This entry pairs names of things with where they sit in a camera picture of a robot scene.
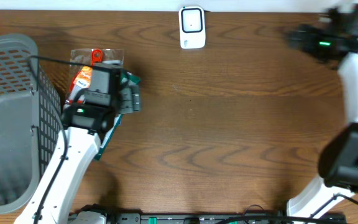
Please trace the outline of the green packaged item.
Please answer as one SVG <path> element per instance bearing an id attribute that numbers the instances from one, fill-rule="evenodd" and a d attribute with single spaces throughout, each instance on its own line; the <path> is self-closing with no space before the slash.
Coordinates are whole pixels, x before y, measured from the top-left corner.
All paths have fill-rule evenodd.
<path id="1" fill-rule="evenodd" d="M 140 78 L 133 75 L 131 72 L 128 72 L 127 70 L 124 70 L 121 73 L 121 89 L 120 91 L 129 86 L 129 85 L 138 85 L 139 86 L 140 83 Z M 114 125 L 113 127 L 105 134 L 104 139 L 101 143 L 101 146 L 99 148 L 99 152 L 97 153 L 97 155 L 95 155 L 94 159 L 95 160 L 100 160 L 103 152 L 106 150 L 107 145 L 109 144 L 116 128 L 121 124 L 121 120 L 122 117 L 124 116 L 124 114 L 118 114 L 115 116 L 114 118 Z"/>

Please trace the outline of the red packaged item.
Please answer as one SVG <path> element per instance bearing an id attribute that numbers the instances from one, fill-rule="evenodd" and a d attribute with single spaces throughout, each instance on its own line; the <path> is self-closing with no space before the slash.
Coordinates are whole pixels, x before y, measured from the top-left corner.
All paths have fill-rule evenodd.
<path id="1" fill-rule="evenodd" d="M 74 49 L 70 54 L 70 62 L 87 65 L 113 64 L 123 65 L 124 50 L 122 49 Z M 71 105 L 76 94 L 91 83 L 92 68 L 82 65 L 70 65 L 68 90 L 64 108 Z"/>

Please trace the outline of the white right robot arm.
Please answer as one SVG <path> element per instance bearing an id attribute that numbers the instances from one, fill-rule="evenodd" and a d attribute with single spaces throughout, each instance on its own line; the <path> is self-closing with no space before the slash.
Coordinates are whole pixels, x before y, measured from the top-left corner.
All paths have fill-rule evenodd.
<path id="1" fill-rule="evenodd" d="M 322 150 L 316 177 L 287 202 L 285 213 L 295 223 L 312 223 L 343 200 L 358 194 L 358 1 L 352 11 L 328 9 L 324 27 L 301 24 L 287 34 L 290 46 L 321 63 L 338 62 L 346 124 Z"/>

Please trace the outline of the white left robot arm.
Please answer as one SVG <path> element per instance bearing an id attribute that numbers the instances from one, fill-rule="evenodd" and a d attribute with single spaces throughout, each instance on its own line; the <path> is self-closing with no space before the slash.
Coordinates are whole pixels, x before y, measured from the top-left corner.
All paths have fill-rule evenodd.
<path id="1" fill-rule="evenodd" d="M 68 223 L 80 183 L 91 161 L 109 142 L 118 116 L 140 110 L 140 88 L 125 84 L 115 93 L 85 88 L 85 100 L 63 112 L 63 129 L 49 165 L 16 223 Z"/>

